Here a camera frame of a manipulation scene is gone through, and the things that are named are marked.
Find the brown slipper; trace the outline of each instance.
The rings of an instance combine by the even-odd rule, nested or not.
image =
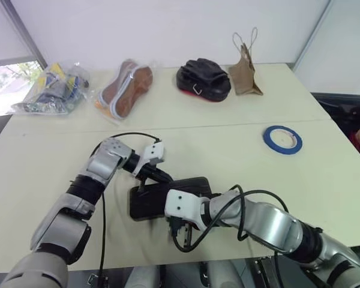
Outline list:
[[[113,118],[127,117],[137,99],[152,85],[152,70],[126,60],[120,67],[118,77],[99,94],[96,106],[107,110]]]

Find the roll of tape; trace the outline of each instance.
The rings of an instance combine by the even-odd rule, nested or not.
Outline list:
[[[275,130],[279,130],[280,132],[283,132],[283,133],[286,133],[287,135],[289,135],[293,140],[293,146],[290,148],[287,148],[287,147],[277,145],[272,140],[272,137],[271,137],[271,133]],[[285,126],[274,125],[274,126],[268,127],[263,134],[263,140],[272,150],[279,152],[281,154],[285,154],[285,155],[295,154],[295,153],[299,152],[300,149],[302,148],[302,139],[299,136],[299,134],[296,133],[295,131],[293,131],[291,128],[288,128]]]

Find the window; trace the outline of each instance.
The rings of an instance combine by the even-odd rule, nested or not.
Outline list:
[[[0,116],[23,101],[40,73],[37,61],[0,66]]]

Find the white wall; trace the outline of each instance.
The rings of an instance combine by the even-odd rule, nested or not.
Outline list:
[[[17,34],[4,9],[0,6],[0,61],[29,57],[32,54]]]
[[[360,0],[334,0],[295,73],[310,92],[360,95]]]
[[[48,63],[112,68],[125,58],[233,64],[237,31],[259,29],[254,62],[295,62],[328,0],[13,0]]]

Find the brown paper bag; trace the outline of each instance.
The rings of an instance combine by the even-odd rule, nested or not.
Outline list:
[[[263,92],[254,82],[254,67],[245,43],[241,45],[240,61],[236,65],[229,67],[228,72],[232,78],[236,95],[247,93],[263,95]]]

